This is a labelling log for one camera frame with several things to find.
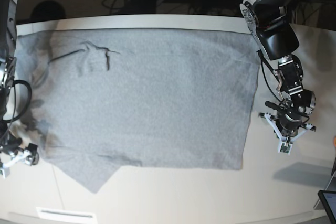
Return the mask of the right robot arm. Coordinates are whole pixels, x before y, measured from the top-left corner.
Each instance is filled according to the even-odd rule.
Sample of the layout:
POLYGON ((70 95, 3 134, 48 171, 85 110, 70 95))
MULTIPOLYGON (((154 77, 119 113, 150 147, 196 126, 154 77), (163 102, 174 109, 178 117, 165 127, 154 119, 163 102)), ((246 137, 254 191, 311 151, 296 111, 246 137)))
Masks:
POLYGON ((14 57, 16 48, 16 9, 17 0, 1 0, 1 152, 10 156, 10 161, 1 162, 1 174, 4 176, 9 168, 18 162, 26 165, 35 165, 38 162, 37 145, 29 144, 21 148, 22 139, 15 137, 10 132, 13 122, 18 120, 28 109, 32 99, 30 84, 24 80, 15 79, 17 59, 14 57), (16 115, 16 101, 12 117, 5 119, 7 103, 11 92, 16 98, 16 86, 23 85, 27 89, 27 101, 22 111, 16 115))

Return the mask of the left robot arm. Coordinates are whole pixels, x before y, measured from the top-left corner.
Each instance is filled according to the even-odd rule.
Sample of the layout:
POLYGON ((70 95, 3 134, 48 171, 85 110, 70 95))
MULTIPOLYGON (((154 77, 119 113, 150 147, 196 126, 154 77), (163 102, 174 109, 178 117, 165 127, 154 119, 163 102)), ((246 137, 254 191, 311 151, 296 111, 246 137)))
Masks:
MULTIPOLYGON (((303 87, 299 42, 286 20, 289 0, 243 0, 240 10, 263 68, 278 81, 276 114, 262 113, 278 151, 290 153, 299 128, 312 130, 315 96, 303 87)), ((40 148, 101 139, 120 166, 238 169, 255 94, 257 62, 238 33, 186 29, 105 29, 106 59, 72 65, 76 52, 41 70, 26 129, 40 148)))

